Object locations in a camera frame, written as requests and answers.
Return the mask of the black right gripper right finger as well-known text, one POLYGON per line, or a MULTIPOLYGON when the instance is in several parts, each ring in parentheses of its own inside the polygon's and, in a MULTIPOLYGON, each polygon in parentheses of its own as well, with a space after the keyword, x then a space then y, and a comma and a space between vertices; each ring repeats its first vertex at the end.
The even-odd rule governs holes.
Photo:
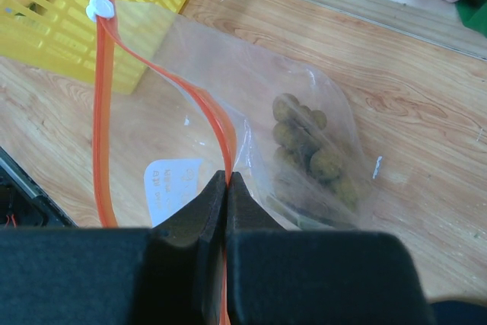
POLYGON ((392 234, 287 231, 234 173, 227 306, 233 324, 433 324, 414 262, 392 234))

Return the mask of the clear zip top bag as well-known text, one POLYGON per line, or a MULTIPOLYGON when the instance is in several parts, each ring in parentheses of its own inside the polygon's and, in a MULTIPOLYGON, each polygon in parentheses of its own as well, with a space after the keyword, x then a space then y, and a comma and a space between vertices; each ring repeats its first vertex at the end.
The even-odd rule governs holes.
POLYGON ((287 231, 300 229, 269 204, 276 168, 272 102, 293 94, 328 117, 329 135, 350 149, 359 182, 359 228, 374 198, 351 107, 321 71, 147 2, 90 0, 97 56, 93 122, 94 192, 100 220, 118 223, 119 194, 110 181, 127 171, 140 176, 151 228, 225 174, 222 215, 221 321, 227 306, 228 187, 239 173, 251 197, 287 231))

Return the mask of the longan fruit bunch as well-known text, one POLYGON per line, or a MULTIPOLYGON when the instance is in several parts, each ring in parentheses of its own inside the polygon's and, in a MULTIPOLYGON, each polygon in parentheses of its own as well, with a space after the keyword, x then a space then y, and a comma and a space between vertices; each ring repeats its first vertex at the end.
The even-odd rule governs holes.
POLYGON ((351 170, 350 149, 329 135, 328 117, 293 94, 272 102, 277 148, 269 204, 300 229, 356 229, 359 182, 351 170))

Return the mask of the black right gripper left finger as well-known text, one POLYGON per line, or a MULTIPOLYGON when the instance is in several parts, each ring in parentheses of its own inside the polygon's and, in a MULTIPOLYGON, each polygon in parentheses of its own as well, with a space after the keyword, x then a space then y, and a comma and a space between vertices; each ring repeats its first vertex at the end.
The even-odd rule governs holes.
POLYGON ((155 228, 4 228, 3 324, 217 324, 227 184, 155 228))

